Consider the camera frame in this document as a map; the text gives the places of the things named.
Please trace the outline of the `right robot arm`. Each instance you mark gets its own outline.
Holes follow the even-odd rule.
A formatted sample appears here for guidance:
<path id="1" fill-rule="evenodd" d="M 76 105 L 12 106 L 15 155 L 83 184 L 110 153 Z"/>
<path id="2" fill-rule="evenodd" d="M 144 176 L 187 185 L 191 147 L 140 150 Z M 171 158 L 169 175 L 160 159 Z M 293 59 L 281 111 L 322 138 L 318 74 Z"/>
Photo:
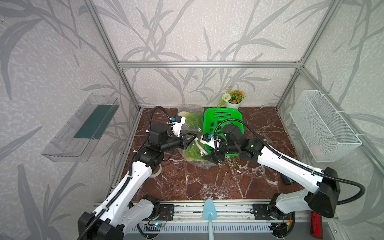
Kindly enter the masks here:
<path id="1" fill-rule="evenodd" d="M 214 133 L 203 134 L 200 141 L 212 148 L 205 159 L 218 164 L 226 154 L 236 154 L 255 161 L 292 179 L 303 190 L 289 194 L 275 194 L 269 203 L 270 215 L 312 211 L 326 218 L 333 218 L 336 207 L 361 198 L 366 188 L 357 182 L 341 179 L 332 168 L 324 170 L 306 165 L 271 147 L 255 130 L 252 139 L 235 125 L 236 119 L 227 119 L 217 125 Z"/>

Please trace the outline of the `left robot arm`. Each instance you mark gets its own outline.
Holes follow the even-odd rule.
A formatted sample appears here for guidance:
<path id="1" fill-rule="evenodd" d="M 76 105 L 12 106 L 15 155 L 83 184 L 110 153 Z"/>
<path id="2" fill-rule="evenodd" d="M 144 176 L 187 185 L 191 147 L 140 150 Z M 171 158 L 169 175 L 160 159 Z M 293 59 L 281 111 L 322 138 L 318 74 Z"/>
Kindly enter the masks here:
<path id="1" fill-rule="evenodd" d="M 78 220 L 80 240 L 122 240 L 127 231 L 144 219 L 154 218 L 160 201 L 145 197 L 136 205 L 129 204 L 143 183 L 164 160 L 164 154 L 187 149 L 197 137 L 182 133 L 186 118 L 166 114 L 167 122 L 149 124 L 147 137 L 134 152 L 129 169 L 112 193 L 92 212 L 84 212 Z"/>

